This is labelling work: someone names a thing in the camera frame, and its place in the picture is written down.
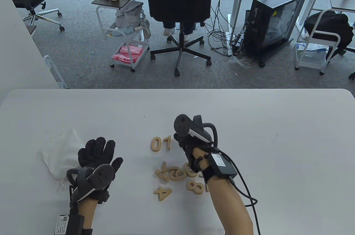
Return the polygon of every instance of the human arm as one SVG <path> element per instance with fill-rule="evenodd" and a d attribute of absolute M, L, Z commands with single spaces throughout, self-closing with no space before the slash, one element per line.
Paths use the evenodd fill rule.
<path fill-rule="evenodd" d="M 97 200 L 86 198 L 78 203 L 79 215 L 84 217 L 83 229 L 91 229 L 97 202 Z"/>
<path fill-rule="evenodd" d="M 198 159 L 207 153 L 196 147 L 192 154 Z M 201 160 L 199 166 L 201 170 L 208 168 L 208 160 Z M 213 176 L 208 180 L 207 185 L 226 235 L 253 235 L 252 220 L 239 193 L 230 181 Z"/>

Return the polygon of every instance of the white shoe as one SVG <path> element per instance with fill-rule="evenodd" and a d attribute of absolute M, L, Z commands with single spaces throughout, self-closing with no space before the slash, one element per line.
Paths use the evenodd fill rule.
<path fill-rule="evenodd" d="M 171 35 L 175 35 L 175 28 L 172 29 L 164 28 L 163 36 L 171 36 Z"/>

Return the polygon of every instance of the wooden number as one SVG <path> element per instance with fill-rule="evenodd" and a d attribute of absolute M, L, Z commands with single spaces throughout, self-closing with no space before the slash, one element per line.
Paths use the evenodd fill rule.
<path fill-rule="evenodd" d="M 170 150 L 170 144 L 171 144 L 171 135 L 163 139 L 163 142 L 168 142 L 166 148 Z"/>
<path fill-rule="evenodd" d="M 190 180 L 187 183 L 187 189 L 193 191 L 196 194 L 202 194 L 204 191 L 203 183 L 197 183 L 194 180 Z"/>
<path fill-rule="evenodd" d="M 169 175 L 161 173 L 159 169 L 155 171 L 155 174 L 157 175 L 158 178 L 162 179 L 166 183 L 170 181 Z"/>
<path fill-rule="evenodd" d="M 193 172 L 192 169 L 188 166 L 188 162 L 186 162 L 184 164 L 184 169 L 186 171 L 186 175 L 189 177 L 189 178 L 194 178 L 197 176 L 197 173 Z"/>
<path fill-rule="evenodd" d="M 159 137 L 154 137 L 152 140 L 152 144 L 151 144 L 151 148 L 154 152 L 158 152 L 161 148 L 161 139 Z"/>
<path fill-rule="evenodd" d="M 172 170 L 169 176 L 173 182 L 179 182 L 186 178 L 186 171 L 185 169 Z"/>
<path fill-rule="evenodd" d="M 167 168 L 166 167 L 166 162 L 163 162 L 163 165 L 161 167 L 161 172 L 162 173 L 165 173 L 165 172 L 168 172 L 168 171 L 171 171 L 171 170 L 178 170 L 179 167 L 170 167 L 170 168 Z"/>
<path fill-rule="evenodd" d="M 167 188 L 167 189 L 163 189 L 161 187 L 159 187 L 157 190 L 154 191 L 154 194 L 158 194 L 159 195 L 159 201 L 163 201 L 165 198 L 167 198 L 171 193 L 173 192 L 172 189 Z"/>

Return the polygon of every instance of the cart wheel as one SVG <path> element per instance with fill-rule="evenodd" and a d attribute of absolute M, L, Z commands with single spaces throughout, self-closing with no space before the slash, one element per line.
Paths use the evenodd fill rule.
<path fill-rule="evenodd" d="M 350 74 L 349 79 L 354 81 L 355 80 L 355 73 Z"/>

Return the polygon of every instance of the white wall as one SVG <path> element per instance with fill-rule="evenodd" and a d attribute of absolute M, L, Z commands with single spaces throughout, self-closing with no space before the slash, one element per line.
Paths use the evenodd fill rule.
<path fill-rule="evenodd" d="M 12 0 L 0 5 L 0 102 L 13 89 L 58 88 Z"/>

